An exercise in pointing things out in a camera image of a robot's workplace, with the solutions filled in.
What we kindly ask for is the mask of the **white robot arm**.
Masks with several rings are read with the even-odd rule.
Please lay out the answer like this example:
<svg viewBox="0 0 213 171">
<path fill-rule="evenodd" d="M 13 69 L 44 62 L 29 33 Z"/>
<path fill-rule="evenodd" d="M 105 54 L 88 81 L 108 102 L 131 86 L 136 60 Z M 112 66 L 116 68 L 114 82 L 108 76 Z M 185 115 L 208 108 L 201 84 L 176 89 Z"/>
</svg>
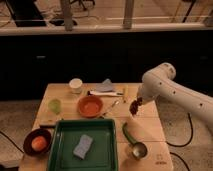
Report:
<svg viewBox="0 0 213 171">
<path fill-rule="evenodd" d="M 196 115 L 213 134 L 213 97 L 174 82 L 175 76 L 174 66 L 167 62 L 148 70 L 142 76 L 137 97 L 141 98 L 143 103 L 147 103 L 157 96 L 162 96 L 190 114 Z"/>
</svg>

